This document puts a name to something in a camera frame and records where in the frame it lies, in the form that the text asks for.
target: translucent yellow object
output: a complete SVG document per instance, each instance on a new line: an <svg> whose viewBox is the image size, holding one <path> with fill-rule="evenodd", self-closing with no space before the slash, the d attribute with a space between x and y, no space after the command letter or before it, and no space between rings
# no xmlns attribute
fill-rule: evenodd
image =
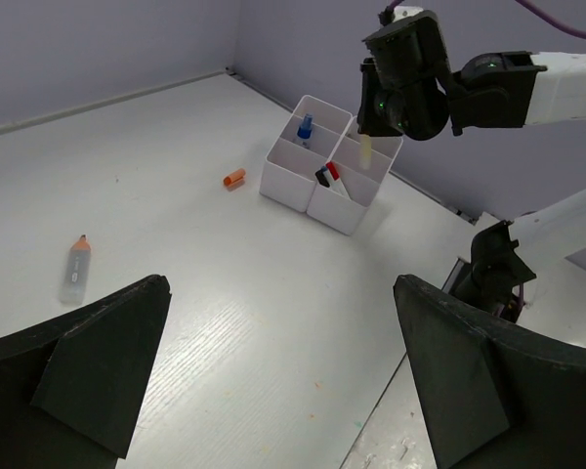
<svg viewBox="0 0 586 469"><path fill-rule="evenodd" d="M360 135L360 168L367 170L371 167L371 137L368 135Z"/></svg>

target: desk organizer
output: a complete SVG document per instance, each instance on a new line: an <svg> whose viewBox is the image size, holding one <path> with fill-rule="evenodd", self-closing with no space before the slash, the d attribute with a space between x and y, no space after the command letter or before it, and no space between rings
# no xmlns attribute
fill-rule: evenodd
<svg viewBox="0 0 586 469"><path fill-rule="evenodd" d="M314 118L311 148L294 144L306 113ZM375 198L401 148L402 138L372 139L368 169L360 167L356 119L345 110L305 96L267 155L260 192L345 235L351 235ZM317 183L314 173L332 161L351 199Z"/></svg>

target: small bottle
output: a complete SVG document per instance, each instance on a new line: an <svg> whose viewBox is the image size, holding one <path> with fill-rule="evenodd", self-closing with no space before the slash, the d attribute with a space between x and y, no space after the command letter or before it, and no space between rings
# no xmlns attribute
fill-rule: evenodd
<svg viewBox="0 0 586 469"><path fill-rule="evenodd" d="M90 260L91 246L87 242L87 236L82 235L69 250L65 279L59 297L62 303L67 305L82 304L85 299Z"/></svg>
<svg viewBox="0 0 586 469"><path fill-rule="evenodd" d="M304 120L297 129L297 136L293 141L294 144L301 145L305 149L311 149L311 134L313 133L313 115L306 114Z"/></svg>

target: wall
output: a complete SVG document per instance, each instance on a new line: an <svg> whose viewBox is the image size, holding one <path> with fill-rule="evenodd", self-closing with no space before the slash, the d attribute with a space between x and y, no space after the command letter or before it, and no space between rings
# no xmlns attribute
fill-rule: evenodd
<svg viewBox="0 0 586 469"><path fill-rule="evenodd" d="M0 126L223 70L240 0L0 0Z"/></svg>
<svg viewBox="0 0 586 469"><path fill-rule="evenodd" d="M586 0L535 3L586 28ZM388 0L243 0L236 70L294 105L304 94L357 111L360 40ZM555 30L513 0L415 0L439 15L454 69L491 51L586 53L586 41ZM446 203L478 216L514 218L586 187L586 122L522 130L467 129L407 142L397 170ZM586 251L573 258L586 268Z"/></svg>

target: compartment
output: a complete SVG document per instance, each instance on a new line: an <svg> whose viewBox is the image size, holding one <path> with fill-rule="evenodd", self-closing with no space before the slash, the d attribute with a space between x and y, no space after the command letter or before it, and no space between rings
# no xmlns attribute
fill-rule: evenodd
<svg viewBox="0 0 586 469"><path fill-rule="evenodd" d="M346 110L339 109L308 95L303 97L297 104L293 111L293 116L303 118L307 113L313 115L315 125L331 130L339 136L347 130L352 120L352 115Z"/></svg>
<svg viewBox="0 0 586 469"><path fill-rule="evenodd" d="M360 143L360 134L358 133L358 124L356 119L351 122L345 136L348 139ZM402 137L373 137L371 139L371 147L375 151L388 156L390 159L395 159L395 156L398 154L402 143Z"/></svg>
<svg viewBox="0 0 586 469"><path fill-rule="evenodd" d="M260 193L304 212L316 186L314 172L326 160L324 156L279 138L267 156Z"/></svg>
<svg viewBox="0 0 586 469"><path fill-rule="evenodd" d="M301 123L302 117L298 117L297 115L291 116L291 119L288 121L286 127L284 127L284 130L280 134L280 138L288 140L289 142L293 142L297 136L297 129L299 129ZM336 147L340 137L341 136L336 132L332 132L325 127L314 124L313 133L311 134L310 138L311 151L314 151L315 153L327 158Z"/></svg>
<svg viewBox="0 0 586 469"><path fill-rule="evenodd" d="M343 165L336 166L352 199L348 200L335 191L317 184L307 213L319 222L345 235L351 235L364 218L380 189L380 184Z"/></svg>
<svg viewBox="0 0 586 469"><path fill-rule="evenodd" d="M371 153L371 164L369 169L360 166L360 143L345 138L332 154L331 160L339 165L347 166L349 169L366 176L377 183L381 183L391 169L393 160L379 151Z"/></svg>

